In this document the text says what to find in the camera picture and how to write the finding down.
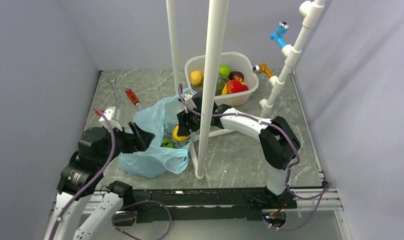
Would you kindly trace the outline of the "green striped fake fruit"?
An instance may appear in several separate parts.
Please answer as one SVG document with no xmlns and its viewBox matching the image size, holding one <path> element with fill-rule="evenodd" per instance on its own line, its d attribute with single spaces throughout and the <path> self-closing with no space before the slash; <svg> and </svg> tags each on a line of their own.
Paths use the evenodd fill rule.
<svg viewBox="0 0 404 240">
<path fill-rule="evenodd" d="M 161 143 L 160 146 L 163 147 L 163 148 L 172 148 L 173 149 L 174 148 L 174 142 L 172 140 L 168 139 L 168 138 L 164 138 L 162 140 L 162 143 Z"/>
</svg>

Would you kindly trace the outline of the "light blue plastic bag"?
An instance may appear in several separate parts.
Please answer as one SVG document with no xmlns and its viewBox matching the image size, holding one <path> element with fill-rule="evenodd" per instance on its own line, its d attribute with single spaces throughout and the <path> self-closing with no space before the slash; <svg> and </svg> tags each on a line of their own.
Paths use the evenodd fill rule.
<svg viewBox="0 0 404 240">
<path fill-rule="evenodd" d="M 182 173 L 190 161 L 189 151 L 194 142 L 192 133 L 186 141 L 178 142 L 172 137 L 172 131 L 178 124 L 177 114 L 185 110 L 179 96 L 165 97 L 154 105 L 137 112 L 132 121 L 144 131 L 155 134 L 155 138 L 146 151 L 121 153 L 119 165 L 130 175 L 154 178 L 164 172 Z M 174 142 L 174 148 L 161 147 L 164 138 Z"/>
</svg>

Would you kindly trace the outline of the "yellow fake lemon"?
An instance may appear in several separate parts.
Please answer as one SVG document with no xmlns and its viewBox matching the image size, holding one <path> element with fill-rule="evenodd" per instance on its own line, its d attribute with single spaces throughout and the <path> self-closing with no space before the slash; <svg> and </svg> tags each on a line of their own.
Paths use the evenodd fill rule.
<svg viewBox="0 0 404 240">
<path fill-rule="evenodd" d="M 202 85 L 204 75 L 200 70 L 194 70 L 189 75 L 190 83 L 192 86 Z"/>
</svg>

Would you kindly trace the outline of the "green netted fake melon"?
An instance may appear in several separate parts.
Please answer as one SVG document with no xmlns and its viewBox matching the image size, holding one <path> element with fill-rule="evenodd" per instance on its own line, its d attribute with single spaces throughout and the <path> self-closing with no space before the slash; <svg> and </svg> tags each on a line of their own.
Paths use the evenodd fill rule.
<svg viewBox="0 0 404 240">
<path fill-rule="evenodd" d="M 216 90 L 215 90 L 215 96 L 221 96 L 222 91 L 226 85 L 226 83 L 229 81 L 227 78 L 222 78 L 220 75 L 217 77 L 217 82 L 216 82 Z"/>
</svg>

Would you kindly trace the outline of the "pink fake peach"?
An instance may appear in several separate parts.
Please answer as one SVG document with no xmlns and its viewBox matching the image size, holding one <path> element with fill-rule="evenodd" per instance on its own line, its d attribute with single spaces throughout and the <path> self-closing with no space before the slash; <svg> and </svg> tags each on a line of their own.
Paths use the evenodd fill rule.
<svg viewBox="0 0 404 240">
<path fill-rule="evenodd" d="M 239 93 L 242 89 L 243 84 L 237 79 L 230 80 L 226 85 L 227 94 Z"/>
</svg>

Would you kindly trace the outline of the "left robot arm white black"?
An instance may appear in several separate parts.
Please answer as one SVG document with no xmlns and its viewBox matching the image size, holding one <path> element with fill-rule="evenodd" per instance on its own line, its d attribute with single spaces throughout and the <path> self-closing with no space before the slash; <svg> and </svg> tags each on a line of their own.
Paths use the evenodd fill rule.
<svg viewBox="0 0 404 240">
<path fill-rule="evenodd" d="M 142 130 L 129 122 L 131 133 L 122 127 L 108 126 L 88 128 L 78 142 L 78 149 L 61 171 L 52 218 L 45 234 L 46 240 L 90 240 L 97 227 L 121 209 L 133 205 L 132 186 L 114 181 L 108 185 L 108 193 L 97 209 L 83 224 L 82 213 L 103 178 L 103 171 L 121 153 L 144 152 L 155 138 L 153 133 Z"/>
</svg>

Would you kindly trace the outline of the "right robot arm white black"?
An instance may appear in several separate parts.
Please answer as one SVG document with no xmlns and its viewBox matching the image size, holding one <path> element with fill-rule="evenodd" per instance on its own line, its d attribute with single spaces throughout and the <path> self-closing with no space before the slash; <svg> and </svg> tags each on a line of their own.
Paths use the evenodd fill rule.
<svg viewBox="0 0 404 240">
<path fill-rule="evenodd" d="M 202 94 L 185 98 L 179 94 L 179 101 L 185 109 L 177 114 L 178 125 L 173 130 L 173 138 L 182 141 L 200 130 Z M 301 144 L 283 117 L 274 119 L 255 117 L 236 110 L 227 104 L 214 105 L 211 126 L 240 132 L 259 141 L 264 158 L 269 165 L 267 205 L 278 207 L 284 202 L 284 192 L 290 178 L 290 165 L 298 159 Z"/>
</svg>

